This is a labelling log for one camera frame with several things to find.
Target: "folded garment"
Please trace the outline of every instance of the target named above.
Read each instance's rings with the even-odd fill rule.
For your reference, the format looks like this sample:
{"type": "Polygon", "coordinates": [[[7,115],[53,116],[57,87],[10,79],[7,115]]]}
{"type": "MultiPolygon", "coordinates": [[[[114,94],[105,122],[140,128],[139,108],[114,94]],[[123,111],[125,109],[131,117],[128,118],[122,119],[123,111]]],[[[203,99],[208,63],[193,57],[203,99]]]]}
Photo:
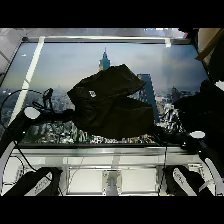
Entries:
{"type": "Polygon", "coordinates": [[[75,105],[72,121],[89,134],[111,139],[150,133],[154,127],[152,106],[127,97],[144,84],[126,65],[81,80],[67,93],[75,105]]]}

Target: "sky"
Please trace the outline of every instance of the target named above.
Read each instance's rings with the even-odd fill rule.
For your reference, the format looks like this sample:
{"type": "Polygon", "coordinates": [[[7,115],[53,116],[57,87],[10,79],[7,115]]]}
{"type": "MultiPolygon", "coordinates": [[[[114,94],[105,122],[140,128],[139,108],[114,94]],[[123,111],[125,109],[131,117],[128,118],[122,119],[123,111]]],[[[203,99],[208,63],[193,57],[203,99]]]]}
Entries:
{"type": "MultiPolygon", "coordinates": [[[[31,63],[36,43],[20,47],[3,87],[20,89],[31,63]]],[[[150,74],[154,90],[198,89],[207,74],[191,45],[137,43],[45,43],[30,88],[71,89],[83,78],[99,71],[106,47],[111,66],[126,64],[136,75],[150,74]]]]}

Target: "cityscape print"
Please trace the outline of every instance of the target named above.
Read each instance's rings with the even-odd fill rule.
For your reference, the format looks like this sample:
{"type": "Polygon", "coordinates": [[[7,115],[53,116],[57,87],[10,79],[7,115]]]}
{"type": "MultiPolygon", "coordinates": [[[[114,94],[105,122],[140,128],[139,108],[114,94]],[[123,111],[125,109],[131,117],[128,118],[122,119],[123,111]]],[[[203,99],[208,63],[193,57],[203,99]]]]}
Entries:
{"type": "MultiPolygon", "coordinates": [[[[112,63],[113,62],[113,58],[111,59],[110,54],[108,52],[108,47],[103,49],[104,52],[102,51],[102,56],[101,58],[98,59],[99,61],[99,65],[96,64],[96,67],[98,67],[98,71],[99,70],[106,70],[108,69],[110,66],[113,65],[117,65],[112,63]]],[[[196,54],[196,51],[192,48],[190,49],[192,52],[189,53],[189,49],[182,49],[182,51],[185,51],[185,54],[188,56],[186,56],[186,60],[187,63],[191,63],[191,60],[193,61],[194,58],[191,58],[191,60],[189,60],[189,57],[192,56],[192,54],[196,54]]],[[[163,58],[163,63],[167,64],[166,62],[169,60],[172,60],[172,58],[169,58],[172,56],[172,52],[170,55],[165,55],[165,60],[163,58]]],[[[200,89],[200,84],[203,80],[207,79],[207,74],[205,73],[202,65],[200,64],[200,62],[197,62],[197,66],[195,67],[195,69],[193,69],[193,71],[195,70],[195,74],[193,75],[197,75],[198,71],[200,71],[200,74],[198,74],[198,79],[196,80],[197,82],[195,82],[195,78],[192,79],[188,84],[189,86],[184,86],[184,83],[181,82],[180,78],[180,82],[175,82],[176,78],[174,77],[170,77],[169,80],[168,77],[166,77],[166,74],[162,74],[162,78],[164,80],[161,81],[165,81],[165,83],[169,83],[169,85],[166,86],[162,86],[162,85],[157,85],[158,80],[154,73],[155,72],[155,68],[152,69],[154,70],[154,73],[152,71],[148,71],[147,73],[145,72],[145,69],[142,69],[143,71],[141,71],[141,68],[139,68],[139,66],[136,66],[136,68],[131,68],[131,66],[129,66],[127,63],[126,65],[137,75],[138,78],[142,79],[143,81],[145,81],[145,86],[143,87],[143,89],[141,89],[140,91],[136,92],[135,94],[131,95],[130,97],[136,99],[136,100],[140,100],[142,102],[151,104],[153,107],[153,111],[154,111],[154,119],[155,119],[155,123],[164,126],[165,125],[165,121],[164,119],[162,119],[164,117],[164,114],[166,112],[166,110],[168,108],[170,108],[171,104],[173,102],[175,102],[176,100],[182,98],[182,97],[187,97],[187,96],[192,96],[194,94],[196,94],[197,92],[199,92],[200,89]]],[[[174,73],[177,72],[176,70],[180,70],[178,69],[178,64],[175,63],[174,65],[171,64],[171,66],[167,67],[166,69],[163,69],[164,73],[165,71],[167,71],[167,74],[169,73],[174,73]]],[[[188,65],[184,65],[182,68],[183,72],[185,70],[189,70],[188,65]]],[[[69,87],[69,86],[65,86],[63,85],[63,83],[58,83],[58,85],[54,85],[53,86],[53,96],[52,96],[52,105],[55,111],[63,111],[65,109],[74,109],[75,110],[75,105],[73,105],[69,99],[69,97],[67,96],[67,91],[70,90],[73,86],[69,87]]],[[[44,86],[35,86],[32,87],[31,89],[34,89],[36,91],[39,92],[44,92],[47,88],[44,88],[44,86]]],[[[12,86],[10,88],[10,85],[6,83],[6,85],[4,85],[1,87],[1,91],[0,91],[0,102],[3,102],[4,98],[7,95],[10,95],[12,92],[14,92],[15,90],[18,90],[18,88],[15,88],[14,86],[12,86]]],[[[12,112],[14,110],[16,101],[18,99],[18,95],[19,94],[14,94],[12,95],[12,97],[10,97],[10,100],[8,100],[3,108],[2,111],[2,121],[3,123],[7,126],[12,112]]],[[[32,102],[36,101],[40,104],[42,104],[42,98],[40,98],[40,96],[36,93],[33,92],[28,92],[27,97],[25,99],[24,102],[24,107],[25,106],[31,106],[32,102]]],[[[0,134],[2,134],[4,131],[4,129],[1,127],[0,129],[0,134]]],[[[101,136],[93,136],[93,135],[89,135],[86,132],[83,132],[82,130],[78,130],[73,122],[67,122],[67,123],[49,123],[49,124],[43,124],[40,126],[33,126],[31,127],[28,132],[26,133],[26,136],[23,139],[23,143],[38,143],[38,144],[76,144],[76,143],[83,143],[83,144],[99,144],[99,143],[152,143],[152,139],[150,138],[150,136],[148,135],[143,135],[143,136],[135,136],[133,138],[128,138],[128,139],[122,139],[122,140],[115,140],[115,139],[106,139],[104,137],[101,136]]]]}

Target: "white circular cap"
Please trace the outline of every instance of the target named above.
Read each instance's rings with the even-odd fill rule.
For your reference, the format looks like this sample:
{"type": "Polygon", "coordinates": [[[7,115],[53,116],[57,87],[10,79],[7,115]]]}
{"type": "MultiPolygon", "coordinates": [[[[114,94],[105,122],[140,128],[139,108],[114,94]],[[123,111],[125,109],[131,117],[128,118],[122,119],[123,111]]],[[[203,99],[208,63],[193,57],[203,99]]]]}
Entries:
{"type": "Polygon", "coordinates": [[[33,107],[27,107],[24,113],[30,119],[36,119],[40,115],[40,112],[33,107]]]}
{"type": "Polygon", "coordinates": [[[190,136],[193,138],[204,138],[205,137],[205,133],[203,131],[194,131],[190,133],[190,136]]]}

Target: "white logo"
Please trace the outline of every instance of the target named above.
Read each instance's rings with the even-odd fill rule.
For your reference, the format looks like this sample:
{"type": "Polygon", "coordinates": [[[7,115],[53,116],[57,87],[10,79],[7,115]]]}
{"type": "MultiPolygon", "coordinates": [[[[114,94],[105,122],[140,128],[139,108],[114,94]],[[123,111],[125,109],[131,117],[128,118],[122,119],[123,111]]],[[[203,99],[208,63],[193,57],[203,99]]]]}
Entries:
{"type": "Polygon", "coordinates": [[[95,97],[96,96],[96,93],[94,91],[89,91],[91,97],[95,97]]]}

